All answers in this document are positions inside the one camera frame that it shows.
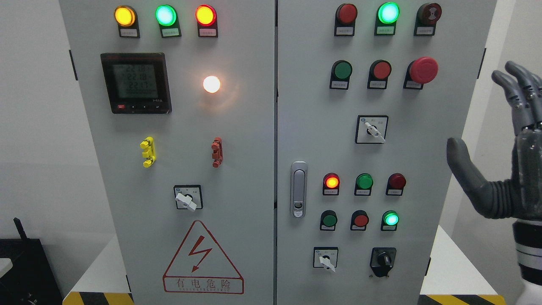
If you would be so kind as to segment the gray robotic right hand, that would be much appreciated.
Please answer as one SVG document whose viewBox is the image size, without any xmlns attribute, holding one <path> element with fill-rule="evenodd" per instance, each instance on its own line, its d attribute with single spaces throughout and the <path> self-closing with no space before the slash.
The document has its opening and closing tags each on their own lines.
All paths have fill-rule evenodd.
<svg viewBox="0 0 542 305">
<path fill-rule="evenodd" d="M 512 175 L 488 181 L 472 163 L 462 139 L 447 140 L 447 163 L 474 209 L 489 219 L 541 220 L 541 78 L 513 61 L 493 71 L 511 107 Z"/>
</svg>

